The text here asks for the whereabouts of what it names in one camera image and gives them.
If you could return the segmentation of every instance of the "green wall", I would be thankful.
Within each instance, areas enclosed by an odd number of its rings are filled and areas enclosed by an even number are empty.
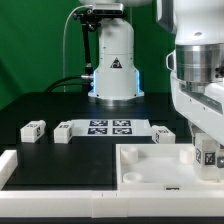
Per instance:
[[[64,24],[79,5],[78,0],[0,0],[0,109],[20,95],[43,91],[62,78]],[[174,36],[156,23],[155,2],[134,8],[132,13],[129,10],[131,14],[136,31],[135,65],[143,74],[144,91],[168,92],[165,57],[174,48]],[[97,66],[97,35],[90,38]],[[83,73],[79,22],[70,21],[66,46],[66,76]]]

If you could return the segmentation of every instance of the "black table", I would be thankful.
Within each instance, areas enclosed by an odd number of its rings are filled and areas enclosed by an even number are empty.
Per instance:
[[[177,113],[169,94],[147,94],[144,102],[126,107],[91,104],[82,93],[29,93],[0,111],[0,154],[17,149],[18,167],[3,190],[116,190],[115,145],[152,143],[151,137],[73,137],[54,144],[53,130],[73,119],[148,119],[166,126],[177,143],[190,143],[187,120]],[[20,129],[45,120],[46,134],[37,143],[21,143]],[[198,218],[197,223],[223,222]],[[0,223],[192,223],[191,218],[0,219]]]

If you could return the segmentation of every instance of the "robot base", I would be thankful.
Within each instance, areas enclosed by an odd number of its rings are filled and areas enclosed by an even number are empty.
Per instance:
[[[128,105],[133,105],[133,104],[137,104],[137,103],[143,103],[144,102],[144,94],[140,95],[140,96],[136,96],[135,98],[126,99],[126,100],[101,99],[101,98],[97,98],[95,96],[93,97],[93,96],[89,95],[89,102],[104,105],[104,106],[110,106],[110,107],[128,106]]]

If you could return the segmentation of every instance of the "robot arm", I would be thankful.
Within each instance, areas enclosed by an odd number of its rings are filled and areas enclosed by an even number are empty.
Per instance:
[[[88,93],[91,102],[116,106],[142,100],[139,71],[134,66],[134,30],[123,19],[123,7],[142,6],[151,1],[80,0],[82,4],[92,4],[89,18],[100,19],[94,25],[99,34],[100,60],[93,74],[93,88]]]
[[[189,120],[194,139],[195,171],[217,179],[224,155],[224,2],[157,0],[157,6],[159,23],[170,32],[176,27],[167,64],[174,106]]]

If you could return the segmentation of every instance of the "white plastic fixture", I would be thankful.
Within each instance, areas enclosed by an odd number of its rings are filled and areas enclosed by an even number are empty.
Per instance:
[[[61,122],[54,130],[54,143],[68,144],[73,136],[73,122]]]
[[[130,147],[130,148],[122,148],[121,149],[121,161],[124,164],[135,164],[138,162],[138,148]]]
[[[175,144],[176,135],[165,126],[152,126],[152,140],[156,144]]]
[[[133,147],[138,161],[124,164]],[[117,145],[116,191],[0,191],[0,217],[223,217],[224,183],[198,178],[181,150],[194,146]]]
[[[21,141],[22,142],[36,142],[45,133],[46,123],[45,121],[31,121],[21,130]]]
[[[195,173],[202,180],[218,180],[221,170],[217,167],[220,144],[206,133],[197,133],[195,136],[195,150]]]

